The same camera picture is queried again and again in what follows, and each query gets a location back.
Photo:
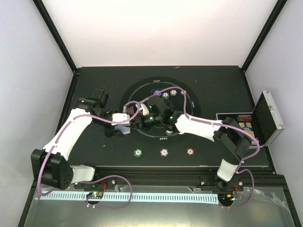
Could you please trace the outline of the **green chips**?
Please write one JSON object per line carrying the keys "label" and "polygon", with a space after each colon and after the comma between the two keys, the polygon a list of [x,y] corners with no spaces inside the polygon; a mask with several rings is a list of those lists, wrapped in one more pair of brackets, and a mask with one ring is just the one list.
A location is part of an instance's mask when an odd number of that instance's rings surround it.
{"label": "green chips", "polygon": [[172,131],[166,130],[166,135],[172,135]]}
{"label": "green chips", "polygon": [[164,100],[168,100],[169,99],[169,93],[167,93],[167,92],[162,93],[162,98]]}

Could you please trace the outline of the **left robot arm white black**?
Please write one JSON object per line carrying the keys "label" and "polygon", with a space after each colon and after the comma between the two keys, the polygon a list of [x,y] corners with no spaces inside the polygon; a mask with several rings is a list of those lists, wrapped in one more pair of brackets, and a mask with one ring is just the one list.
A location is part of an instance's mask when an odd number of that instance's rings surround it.
{"label": "left robot arm white black", "polygon": [[93,120],[101,122],[109,132],[119,123],[129,123],[130,115],[104,111],[108,93],[97,89],[93,97],[78,99],[66,122],[42,149],[31,154],[31,163],[37,189],[44,195],[41,185],[65,190],[70,184],[85,182],[91,189],[101,185],[102,178],[88,165],[71,166],[69,155],[75,143]]}

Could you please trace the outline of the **green chip stack source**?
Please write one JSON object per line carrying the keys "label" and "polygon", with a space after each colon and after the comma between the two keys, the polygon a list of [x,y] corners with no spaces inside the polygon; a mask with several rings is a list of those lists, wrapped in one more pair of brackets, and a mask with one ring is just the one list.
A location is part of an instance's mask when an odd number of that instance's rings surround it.
{"label": "green chip stack source", "polygon": [[141,149],[136,149],[136,150],[133,152],[133,155],[134,155],[135,157],[140,157],[142,154],[143,154],[143,152],[142,152]]}

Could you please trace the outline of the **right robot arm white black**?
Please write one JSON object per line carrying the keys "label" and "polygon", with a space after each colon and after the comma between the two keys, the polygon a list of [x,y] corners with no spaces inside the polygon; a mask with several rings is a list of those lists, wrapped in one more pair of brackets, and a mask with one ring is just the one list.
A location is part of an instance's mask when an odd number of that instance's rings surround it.
{"label": "right robot arm white black", "polygon": [[131,120],[131,127],[150,130],[160,126],[173,133],[192,134],[221,145],[222,160],[214,184],[220,191],[225,191],[232,186],[232,178],[251,145],[251,138],[233,118],[211,121],[193,117],[187,113],[186,105],[184,102],[181,111],[171,110],[162,98],[153,96],[141,104],[142,110]]}

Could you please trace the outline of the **blue chips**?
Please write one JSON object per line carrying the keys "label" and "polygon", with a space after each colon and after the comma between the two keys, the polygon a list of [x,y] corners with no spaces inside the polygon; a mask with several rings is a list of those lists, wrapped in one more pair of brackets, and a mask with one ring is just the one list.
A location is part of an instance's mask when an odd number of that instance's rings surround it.
{"label": "blue chips", "polygon": [[177,94],[177,91],[176,91],[176,90],[173,89],[173,90],[170,91],[170,95],[171,95],[171,96],[175,96],[176,94]]}

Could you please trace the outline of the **brown orange chip stack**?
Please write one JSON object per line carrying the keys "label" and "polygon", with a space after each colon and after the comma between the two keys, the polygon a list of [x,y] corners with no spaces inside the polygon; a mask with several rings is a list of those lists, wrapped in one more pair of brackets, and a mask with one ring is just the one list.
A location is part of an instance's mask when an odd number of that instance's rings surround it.
{"label": "brown orange chip stack", "polygon": [[195,151],[192,148],[187,149],[187,155],[192,156],[194,155]]}

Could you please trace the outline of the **red triangular button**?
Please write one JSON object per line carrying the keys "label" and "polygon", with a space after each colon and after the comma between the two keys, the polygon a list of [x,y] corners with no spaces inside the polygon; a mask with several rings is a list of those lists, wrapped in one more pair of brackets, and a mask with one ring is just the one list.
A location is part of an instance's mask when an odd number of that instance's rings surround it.
{"label": "red triangular button", "polygon": [[134,106],[127,108],[126,113],[130,116],[133,116],[135,114]]}

